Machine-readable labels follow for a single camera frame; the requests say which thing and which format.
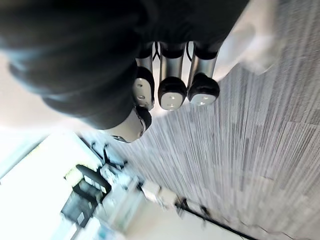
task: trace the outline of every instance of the black cable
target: black cable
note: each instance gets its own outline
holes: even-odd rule
[[[158,42],[155,41],[154,42],[154,48],[155,48],[155,53],[152,57],[152,61],[154,61],[156,59],[156,56],[158,56],[159,60],[160,60],[160,53],[159,53],[159,46],[158,46]]]
[[[184,198],[182,207],[185,207],[185,208],[191,210],[191,209],[189,208],[188,204],[187,204],[187,201],[199,205],[199,206],[201,207],[201,209],[204,208],[204,207],[203,207],[202,205],[200,205],[199,203],[197,203],[197,202],[195,202],[195,201],[192,201],[192,200],[190,200],[190,199],[186,199],[186,198]],[[224,224],[222,224],[222,223],[217,224],[218,222],[217,222],[216,220],[212,219],[211,217],[210,217],[210,218],[208,218],[208,217],[209,217],[209,216],[206,215],[206,216],[204,216],[204,217],[202,217],[202,218],[203,218],[203,219],[207,218],[207,219],[205,219],[205,220],[207,220],[208,222],[210,222],[210,223],[212,223],[212,224],[215,224],[215,225],[218,225],[219,227],[221,227],[221,228],[223,228],[223,229],[226,229]],[[222,217],[225,221],[227,221],[228,224],[231,223],[231,222],[230,222],[227,218],[225,218],[224,216],[221,216],[221,217]],[[239,221],[241,224],[243,224],[244,226],[248,227],[248,228],[259,228],[259,229],[265,231],[267,234],[270,234],[270,235],[280,235],[280,234],[283,234],[283,235],[286,235],[286,236],[287,236],[288,238],[290,238],[291,240],[312,240],[311,238],[307,238],[307,237],[304,237],[304,238],[293,238],[293,237],[291,237],[290,235],[286,234],[286,233],[283,232],[283,231],[268,231],[268,230],[264,229],[262,226],[260,226],[260,225],[258,225],[258,224],[253,224],[253,225],[246,224],[246,223],[244,223],[239,217],[238,217],[238,221]]]
[[[189,43],[190,43],[189,41],[186,43],[186,55],[188,56],[188,59],[190,60],[190,62],[192,62],[192,58],[189,53]]]

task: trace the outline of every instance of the black fabric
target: black fabric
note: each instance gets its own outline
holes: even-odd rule
[[[48,106],[109,129],[134,105],[135,58],[143,44],[219,46],[248,1],[5,0],[0,49],[16,79]]]

